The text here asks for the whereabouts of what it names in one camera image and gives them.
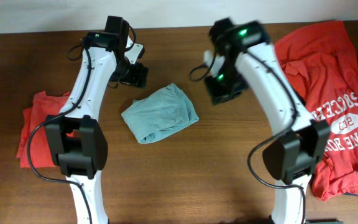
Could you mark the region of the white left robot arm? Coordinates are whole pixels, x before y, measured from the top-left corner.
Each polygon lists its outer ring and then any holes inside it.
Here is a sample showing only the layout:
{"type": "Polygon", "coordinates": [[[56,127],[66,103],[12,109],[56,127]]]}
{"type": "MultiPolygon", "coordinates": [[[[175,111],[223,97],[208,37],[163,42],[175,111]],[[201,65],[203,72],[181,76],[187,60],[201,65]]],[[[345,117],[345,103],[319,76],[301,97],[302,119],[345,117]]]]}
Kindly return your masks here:
{"type": "Polygon", "coordinates": [[[132,30],[122,17],[108,16],[104,30],[87,33],[71,94],[59,114],[45,120],[52,162],[70,185],[78,223],[109,223],[101,187],[108,142],[99,111],[109,82],[146,86],[149,69],[138,62],[144,45],[129,37],[132,30]]]}

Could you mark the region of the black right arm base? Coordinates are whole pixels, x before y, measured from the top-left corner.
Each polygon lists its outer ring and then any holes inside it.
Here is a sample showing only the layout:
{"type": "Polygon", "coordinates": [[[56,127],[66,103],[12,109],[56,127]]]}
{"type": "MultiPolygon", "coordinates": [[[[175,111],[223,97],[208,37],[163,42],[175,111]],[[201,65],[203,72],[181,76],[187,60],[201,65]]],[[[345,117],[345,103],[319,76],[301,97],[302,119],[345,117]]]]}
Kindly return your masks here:
{"type": "Polygon", "coordinates": [[[336,219],[320,219],[320,220],[306,220],[305,224],[344,224],[344,222],[336,219]]]}

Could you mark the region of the light blue t-shirt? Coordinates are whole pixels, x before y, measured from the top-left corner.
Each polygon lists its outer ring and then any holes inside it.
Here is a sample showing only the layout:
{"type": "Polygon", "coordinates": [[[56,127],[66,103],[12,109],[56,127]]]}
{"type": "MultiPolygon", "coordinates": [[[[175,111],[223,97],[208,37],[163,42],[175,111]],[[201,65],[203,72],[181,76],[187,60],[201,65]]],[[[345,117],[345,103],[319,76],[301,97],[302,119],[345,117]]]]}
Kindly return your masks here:
{"type": "Polygon", "coordinates": [[[199,121],[192,102],[174,83],[133,101],[121,116],[140,144],[163,140],[199,121]]]}

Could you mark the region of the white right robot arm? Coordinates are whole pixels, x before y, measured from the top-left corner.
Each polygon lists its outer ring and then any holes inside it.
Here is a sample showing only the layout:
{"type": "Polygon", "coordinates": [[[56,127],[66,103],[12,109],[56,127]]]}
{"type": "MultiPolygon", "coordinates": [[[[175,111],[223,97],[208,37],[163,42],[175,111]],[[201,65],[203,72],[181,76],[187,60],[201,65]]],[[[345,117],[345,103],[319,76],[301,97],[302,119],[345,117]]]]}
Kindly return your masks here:
{"type": "Polygon", "coordinates": [[[213,52],[205,52],[208,68],[202,79],[214,105],[225,103],[250,88],[258,99],[272,136],[247,156],[251,174],[273,188],[275,202],[268,223],[306,223],[306,188],[323,159],[331,133],[326,121],[317,121],[287,80],[273,43],[259,21],[235,25],[218,20],[209,30],[213,52]],[[251,168],[254,153],[275,182],[270,184],[251,168]]]}

